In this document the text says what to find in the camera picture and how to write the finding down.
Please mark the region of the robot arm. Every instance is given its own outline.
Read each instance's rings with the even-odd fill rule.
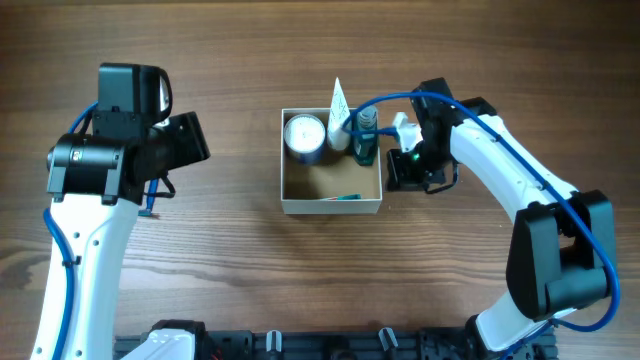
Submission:
[[[509,142],[565,199],[571,198],[571,193],[577,191],[575,187],[553,175],[531,156],[511,136],[498,115],[485,114],[480,118]],[[462,124],[452,128],[451,155],[480,178],[500,202],[511,222],[515,220],[519,210],[527,208],[531,203],[547,205],[555,202],[555,199],[541,189],[533,176],[504,147],[469,119],[463,120]]]
[[[423,82],[415,91],[452,97],[442,78]],[[495,109],[484,99],[470,99],[462,104],[495,134],[489,134],[449,104],[412,97],[420,123],[417,137],[423,140],[415,148],[407,148],[403,144],[408,142],[403,142],[402,137],[411,127],[398,129],[402,152],[393,149],[387,154],[387,189],[427,193],[448,189],[455,185],[457,164],[462,163],[489,188],[514,223],[506,270],[509,290],[491,308],[467,323],[468,336],[478,343],[475,357],[483,359],[506,350],[541,328],[548,319],[560,318],[610,295],[602,261],[544,187],[552,186],[569,202],[615,264],[613,210],[599,191],[580,193],[542,166],[511,136]],[[543,184],[496,136],[541,174]],[[454,167],[453,183],[431,189],[433,183],[444,183],[443,169],[448,164]],[[559,234],[575,237],[574,244],[561,249]]]
[[[83,133],[85,123],[51,149],[47,191],[61,233],[54,237],[67,243],[72,261],[63,262],[54,242],[31,359],[112,358],[120,269],[145,182],[161,178],[171,193],[156,196],[172,197],[168,171],[209,157],[196,114],[168,117],[171,104],[164,70],[103,64],[93,135]]]

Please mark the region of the cardboard box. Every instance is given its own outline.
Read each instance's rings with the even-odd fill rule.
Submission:
[[[372,166],[360,166],[350,154],[328,147],[315,165],[302,165],[287,154],[284,126],[292,117],[310,114],[325,128],[329,109],[283,109],[280,128],[280,200],[285,214],[375,214],[382,203],[380,149]],[[359,200],[321,200],[360,194]]]

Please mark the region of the dark bottle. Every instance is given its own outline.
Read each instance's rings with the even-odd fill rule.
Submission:
[[[377,130],[378,109],[369,106],[358,113],[353,124],[354,131]],[[354,135],[353,157],[361,166],[371,166],[378,153],[378,134]]]

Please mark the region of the wood grain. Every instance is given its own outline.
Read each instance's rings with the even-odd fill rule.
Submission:
[[[619,316],[597,334],[560,330],[560,351],[637,358],[639,13],[625,1],[0,7],[0,359],[31,351],[51,251],[45,155],[95,100],[104,61],[165,68],[174,111],[197,111],[211,150],[172,174],[178,196],[157,202],[159,219],[136,225],[116,334],[163,318],[417,329],[490,306],[505,290],[511,224],[467,169],[441,195],[385,194],[377,216],[287,217],[278,200],[282,108],[328,106],[336,76],[352,105],[444,76],[458,98],[495,105],[558,176],[612,200]],[[400,110],[410,106],[385,104],[382,119]]]

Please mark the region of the blue wire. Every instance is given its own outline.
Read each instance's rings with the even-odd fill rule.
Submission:
[[[44,223],[47,225],[51,236],[60,249],[62,254],[62,260],[65,262],[73,262],[71,251],[67,245],[67,239],[64,234],[51,217],[51,211],[49,208],[44,209]],[[59,360],[62,358],[62,351],[64,350],[64,343],[67,340],[67,334],[69,333],[69,323],[71,322],[71,311],[73,310],[73,292],[75,287],[75,275],[73,273],[73,267],[69,266],[65,268],[67,277],[67,294],[64,300],[64,311],[62,312],[62,321],[60,322],[60,331],[58,333],[58,339],[56,341],[56,347],[53,350],[53,360]]]
[[[394,127],[386,127],[386,128],[377,129],[377,130],[355,130],[355,131],[348,129],[347,126],[351,122],[351,119],[353,119],[353,117],[355,117],[360,111],[364,110],[364,108],[366,108],[366,106],[365,107],[360,106],[358,109],[356,109],[351,114],[349,114],[349,117],[347,117],[344,123],[342,123],[342,126],[341,126],[342,131],[346,132],[351,136],[360,136],[360,135],[369,135],[369,134],[396,136],[398,134],[398,132],[396,131],[396,128]]]
[[[76,119],[76,121],[73,122],[73,124],[71,124],[71,128],[69,128],[69,134],[73,134],[76,129],[78,128],[78,125],[80,125],[80,123],[82,122],[82,120],[84,120],[85,117],[87,117],[87,115],[89,114],[89,112],[95,110],[98,107],[98,102],[94,102],[93,104],[89,105],[88,108],[86,108],[82,114],[80,114],[80,116],[78,116],[78,118]]]
[[[489,133],[492,137],[496,139],[510,154],[513,156],[518,162],[538,181],[540,184],[545,184],[545,179],[540,175],[534,168],[529,164],[523,157],[520,155],[504,138],[499,136],[497,132],[495,132],[490,126],[484,123],[476,114],[474,114],[471,110],[466,108],[464,105],[460,104],[456,100],[444,96],[442,94],[434,93],[434,92],[409,92],[409,93],[394,93],[385,96],[380,96],[374,99],[371,99],[364,104],[360,105],[356,108],[347,120],[345,120],[343,124],[343,128],[347,126],[349,121],[360,111],[364,110],[366,107],[377,104],[382,101],[393,100],[393,99],[402,99],[402,98],[416,98],[416,97],[428,97],[432,99],[436,99],[442,101],[445,104],[451,105],[466,116],[471,118],[474,122],[476,122],[484,131]],[[562,209],[569,215],[571,220],[576,224],[578,230],[582,233],[585,239],[589,242],[593,250],[596,252],[600,260],[604,265],[604,271],[607,275],[607,280],[609,283],[609,287],[611,288],[611,302],[609,304],[609,308],[606,313],[602,316],[600,320],[591,325],[577,325],[560,319],[550,319],[549,322],[552,324],[562,325],[569,329],[580,331],[580,332],[592,332],[601,329],[606,324],[608,324],[616,314],[618,307],[620,306],[620,279],[618,278],[618,274],[616,272],[615,267],[611,263],[611,260],[607,256],[604,248],[600,245],[600,242],[595,238],[591,230],[587,227],[587,225],[582,221],[578,213],[569,205],[569,203],[553,188],[551,185],[547,185],[545,188],[560,204]]]

